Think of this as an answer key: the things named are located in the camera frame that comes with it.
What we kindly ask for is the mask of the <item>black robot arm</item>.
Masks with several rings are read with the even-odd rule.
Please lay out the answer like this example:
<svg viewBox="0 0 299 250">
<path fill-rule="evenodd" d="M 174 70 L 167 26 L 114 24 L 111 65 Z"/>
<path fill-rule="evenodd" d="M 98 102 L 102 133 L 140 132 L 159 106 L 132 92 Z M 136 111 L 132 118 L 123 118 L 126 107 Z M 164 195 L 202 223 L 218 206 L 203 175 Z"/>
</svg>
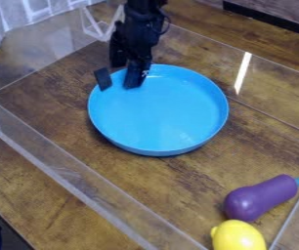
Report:
<svg viewBox="0 0 299 250">
<path fill-rule="evenodd" d="M 112 67 L 128 66 L 124 87 L 138 88 L 150 74 L 152 47 L 167 32 L 163 28 L 168 16 L 162 7 L 167 0 L 127 0 L 126 19 L 115 23 L 116 30 L 110 42 L 110 60 Z"/>
</svg>

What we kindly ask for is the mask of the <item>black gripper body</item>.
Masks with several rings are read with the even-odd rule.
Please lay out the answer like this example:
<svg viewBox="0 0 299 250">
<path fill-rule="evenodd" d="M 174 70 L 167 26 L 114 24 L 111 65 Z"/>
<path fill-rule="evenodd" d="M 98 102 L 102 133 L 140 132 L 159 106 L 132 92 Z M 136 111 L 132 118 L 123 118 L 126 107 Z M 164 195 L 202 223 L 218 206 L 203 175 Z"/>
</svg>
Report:
<svg viewBox="0 0 299 250">
<path fill-rule="evenodd" d="M 167 15 L 160 9 L 146 14 L 135 9 L 126 10 L 126 20 L 115 23 L 112 37 L 123 41 L 128 60 L 152 60 L 152 47 L 158 45 L 160 36 L 167 32 L 163 28 L 166 19 Z"/>
</svg>

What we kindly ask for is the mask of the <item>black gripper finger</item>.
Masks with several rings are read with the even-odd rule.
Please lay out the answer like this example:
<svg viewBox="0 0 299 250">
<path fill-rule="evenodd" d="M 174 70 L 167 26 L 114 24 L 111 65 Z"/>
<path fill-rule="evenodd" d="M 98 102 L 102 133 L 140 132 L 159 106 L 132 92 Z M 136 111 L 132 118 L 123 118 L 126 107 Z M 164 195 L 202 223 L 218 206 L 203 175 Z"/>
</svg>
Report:
<svg viewBox="0 0 299 250">
<path fill-rule="evenodd" d="M 112 67 L 122 67 L 127 65 L 128 56 L 123 41 L 112 37 L 110 43 L 110 61 Z"/>
<path fill-rule="evenodd" d="M 139 88 L 150 74 L 151 59 L 130 59 L 127 64 L 127 73 L 124 79 L 124 88 L 134 89 Z"/>
</svg>

